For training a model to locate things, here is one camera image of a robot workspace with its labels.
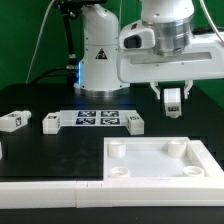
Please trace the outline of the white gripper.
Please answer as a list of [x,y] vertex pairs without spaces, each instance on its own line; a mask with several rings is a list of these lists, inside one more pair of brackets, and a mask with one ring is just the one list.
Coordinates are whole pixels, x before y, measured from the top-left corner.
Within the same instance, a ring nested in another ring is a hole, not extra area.
[[185,81],[183,97],[188,98],[192,80],[224,78],[224,46],[214,34],[196,36],[177,56],[158,56],[151,50],[123,50],[117,59],[122,82],[150,82],[160,100],[158,82]]

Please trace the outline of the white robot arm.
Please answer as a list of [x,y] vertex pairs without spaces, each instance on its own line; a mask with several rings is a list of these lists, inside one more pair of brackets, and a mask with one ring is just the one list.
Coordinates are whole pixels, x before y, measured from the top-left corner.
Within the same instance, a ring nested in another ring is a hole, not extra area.
[[224,32],[193,33],[192,0],[140,0],[141,19],[124,28],[99,4],[83,8],[79,92],[109,95],[131,83],[224,78]]

